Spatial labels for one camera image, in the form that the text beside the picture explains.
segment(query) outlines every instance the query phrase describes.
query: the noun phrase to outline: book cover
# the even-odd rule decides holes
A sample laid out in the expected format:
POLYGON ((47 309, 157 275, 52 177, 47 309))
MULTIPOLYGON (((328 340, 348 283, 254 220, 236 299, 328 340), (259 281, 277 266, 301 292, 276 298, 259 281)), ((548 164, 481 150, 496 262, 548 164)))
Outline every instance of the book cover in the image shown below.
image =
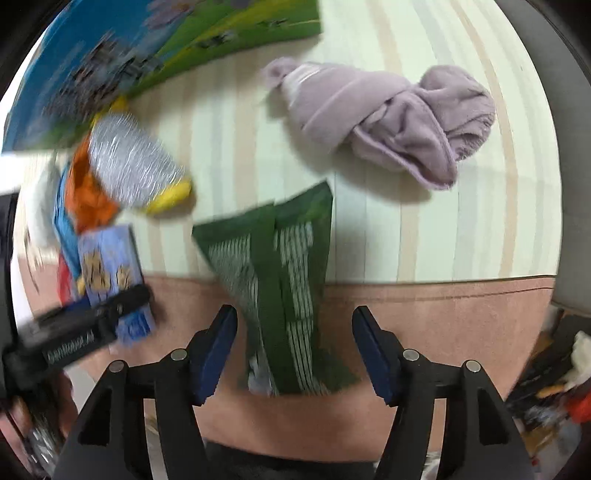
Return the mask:
POLYGON ((317 0, 74 0, 27 69, 3 150, 68 147, 121 94, 244 48, 320 31, 317 0))

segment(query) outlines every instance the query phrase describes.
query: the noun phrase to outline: orange cloth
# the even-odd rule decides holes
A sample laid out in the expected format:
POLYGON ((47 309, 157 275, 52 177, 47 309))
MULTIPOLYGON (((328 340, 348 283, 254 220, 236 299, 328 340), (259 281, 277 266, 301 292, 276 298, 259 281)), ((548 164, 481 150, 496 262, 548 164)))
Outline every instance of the orange cloth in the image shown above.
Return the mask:
POLYGON ((66 211, 77 234, 110 224, 119 210, 90 170, 89 145, 90 136, 76 150, 66 182, 66 211))

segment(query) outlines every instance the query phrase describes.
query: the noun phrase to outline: white cloth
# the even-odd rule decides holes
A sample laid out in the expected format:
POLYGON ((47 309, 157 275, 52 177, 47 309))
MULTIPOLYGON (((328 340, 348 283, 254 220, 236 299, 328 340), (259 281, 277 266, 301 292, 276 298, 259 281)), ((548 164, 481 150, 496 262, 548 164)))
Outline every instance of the white cloth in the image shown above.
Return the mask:
POLYGON ((52 248, 60 245, 53 229, 53 213, 60 175, 54 155, 25 192, 27 228, 31 243, 37 248, 52 248))

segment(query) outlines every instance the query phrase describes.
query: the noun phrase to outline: metal screw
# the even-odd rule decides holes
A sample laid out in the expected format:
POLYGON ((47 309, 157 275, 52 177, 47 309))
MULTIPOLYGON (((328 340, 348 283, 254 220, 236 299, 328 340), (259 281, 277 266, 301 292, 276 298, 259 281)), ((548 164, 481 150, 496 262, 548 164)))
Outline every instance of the metal screw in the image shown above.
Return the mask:
POLYGON ((416 350, 412 350, 412 349, 408 349, 408 350, 405 350, 404 352, 402 352, 402 356, 406 360, 408 360, 409 362, 416 362, 420 357, 418 352, 416 350))
POLYGON ((185 360, 187 358, 187 351, 184 348, 177 348, 175 351, 173 351, 173 353, 170 354, 170 358, 172 358, 175 362, 185 360))
POLYGON ((479 372, 482 367, 481 367, 481 365, 476 360, 468 360, 466 362, 466 368, 470 372, 476 373, 476 372, 479 372))
POLYGON ((109 371, 114 374, 118 374, 125 368, 125 362, 123 360, 115 360, 109 365, 109 371))

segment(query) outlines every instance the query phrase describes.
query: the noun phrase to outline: lavender cloth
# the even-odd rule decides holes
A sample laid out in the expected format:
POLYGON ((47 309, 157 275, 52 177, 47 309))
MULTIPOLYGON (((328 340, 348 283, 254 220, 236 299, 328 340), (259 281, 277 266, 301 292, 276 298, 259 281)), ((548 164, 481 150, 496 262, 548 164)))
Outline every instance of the lavender cloth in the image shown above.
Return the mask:
POLYGON ((304 136, 327 153, 348 142, 358 157, 406 169, 432 190, 455 184, 456 162, 480 148, 495 122, 491 94, 456 66, 432 67, 416 85, 391 72, 287 57, 264 75, 281 87, 304 136))

